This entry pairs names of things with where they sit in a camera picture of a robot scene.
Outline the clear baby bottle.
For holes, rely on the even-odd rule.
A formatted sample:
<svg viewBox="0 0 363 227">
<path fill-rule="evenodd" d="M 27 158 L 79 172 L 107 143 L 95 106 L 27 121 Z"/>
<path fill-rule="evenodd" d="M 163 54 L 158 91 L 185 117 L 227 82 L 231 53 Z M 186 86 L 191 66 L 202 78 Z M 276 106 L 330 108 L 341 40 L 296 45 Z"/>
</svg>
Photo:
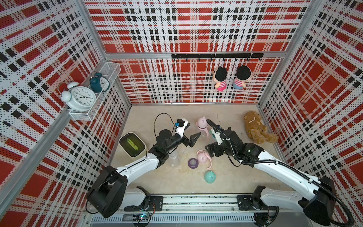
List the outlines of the clear baby bottle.
<svg viewBox="0 0 363 227">
<path fill-rule="evenodd" d="M 201 130 L 201 137 L 208 137 L 210 135 L 208 129 L 202 129 Z"/>
<path fill-rule="evenodd" d="M 213 137 L 214 139 L 216 139 L 216 137 L 215 137 L 215 131 L 214 131 L 213 129 L 211 129 L 211 130 L 210 130 L 210 134 L 212 135 L 212 137 Z"/>
<path fill-rule="evenodd" d="M 177 151 L 173 151 L 171 154 L 169 154 L 169 163 L 171 167 L 177 167 L 180 164 L 180 158 Z"/>
</svg>

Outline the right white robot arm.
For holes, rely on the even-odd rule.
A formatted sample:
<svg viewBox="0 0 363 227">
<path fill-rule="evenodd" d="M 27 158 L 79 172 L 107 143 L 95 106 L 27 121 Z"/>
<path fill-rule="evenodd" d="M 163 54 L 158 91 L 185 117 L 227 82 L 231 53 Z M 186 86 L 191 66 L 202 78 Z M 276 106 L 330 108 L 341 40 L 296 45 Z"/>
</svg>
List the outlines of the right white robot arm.
<svg viewBox="0 0 363 227">
<path fill-rule="evenodd" d="M 353 226 L 353 215 L 336 195 L 332 179 L 302 172 L 275 158 L 262 147 L 244 143 L 231 128 L 224 130 L 210 119 L 206 121 L 212 127 L 216 139 L 216 142 L 205 146 L 211 157 L 227 155 L 230 161 L 236 160 L 240 165 L 261 170 L 293 189 L 292 192 L 273 191 L 258 186 L 251 197 L 256 209 L 261 209 L 262 206 L 297 209 L 322 226 Z"/>
</svg>

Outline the clear baby bottle bottom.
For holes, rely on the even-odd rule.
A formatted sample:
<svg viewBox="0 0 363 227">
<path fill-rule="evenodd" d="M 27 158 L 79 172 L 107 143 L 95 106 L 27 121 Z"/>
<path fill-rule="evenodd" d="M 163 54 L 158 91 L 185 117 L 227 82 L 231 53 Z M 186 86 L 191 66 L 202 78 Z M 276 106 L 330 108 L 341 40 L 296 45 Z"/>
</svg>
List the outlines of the clear baby bottle bottom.
<svg viewBox="0 0 363 227">
<path fill-rule="evenodd" d="M 213 129 L 211 129 L 211 130 L 210 130 L 210 134 L 212 135 L 212 137 L 213 137 L 214 139 L 216 139 L 216 137 L 215 137 L 215 131 L 214 131 Z"/>
</svg>

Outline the clear baby bottle top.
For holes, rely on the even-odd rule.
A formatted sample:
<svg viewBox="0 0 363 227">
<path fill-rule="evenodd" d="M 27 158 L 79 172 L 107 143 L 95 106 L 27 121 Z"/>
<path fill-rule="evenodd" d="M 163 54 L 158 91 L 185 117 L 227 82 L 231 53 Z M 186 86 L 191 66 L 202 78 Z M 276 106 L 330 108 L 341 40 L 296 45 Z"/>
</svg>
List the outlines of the clear baby bottle top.
<svg viewBox="0 0 363 227">
<path fill-rule="evenodd" d="M 201 130 L 201 137 L 208 137 L 210 135 L 208 129 L 202 129 Z"/>
</svg>

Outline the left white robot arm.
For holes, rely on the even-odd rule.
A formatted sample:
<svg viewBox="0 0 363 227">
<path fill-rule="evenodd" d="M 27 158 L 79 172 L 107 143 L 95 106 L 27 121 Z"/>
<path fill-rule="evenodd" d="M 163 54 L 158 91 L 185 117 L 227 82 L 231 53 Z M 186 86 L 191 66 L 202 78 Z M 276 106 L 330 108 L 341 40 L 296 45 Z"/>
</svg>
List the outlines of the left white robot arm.
<svg viewBox="0 0 363 227">
<path fill-rule="evenodd" d="M 104 218 L 114 215 L 119 209 L 132 207 L 136 210 L 154 208 L 151 194 L 143 187 L 130 188 L 130 184 L 144 174 L 161 167 L 174 153 L 176 148 L 183 144 L 193 147 L 201 133 L 186 137 L 184 131 L 190 126 L 177 126 L 175 133 L 165 129 L 156 137 L 156 144 L 147 154 L 125 166 L 114 168 L 105 167 L 87 194 L 89 202 Z"/>
</svg>

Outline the mint green bottle cap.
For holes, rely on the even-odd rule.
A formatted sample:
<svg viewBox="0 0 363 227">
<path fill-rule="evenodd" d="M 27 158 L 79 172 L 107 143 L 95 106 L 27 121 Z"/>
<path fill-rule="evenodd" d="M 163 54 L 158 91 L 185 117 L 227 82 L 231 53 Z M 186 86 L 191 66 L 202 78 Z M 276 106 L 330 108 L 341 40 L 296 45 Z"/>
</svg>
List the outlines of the mint green bottle cap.
<svg viewBox="0 0 363 227">
<path fill-rule="evenodd" d="M 206 183 L 212 184 L 216 180 L 216 174 L 211 170 L 206 171 L 205 174 L 204 174 L 204 180 L 206 181 Z"/>
</svg>

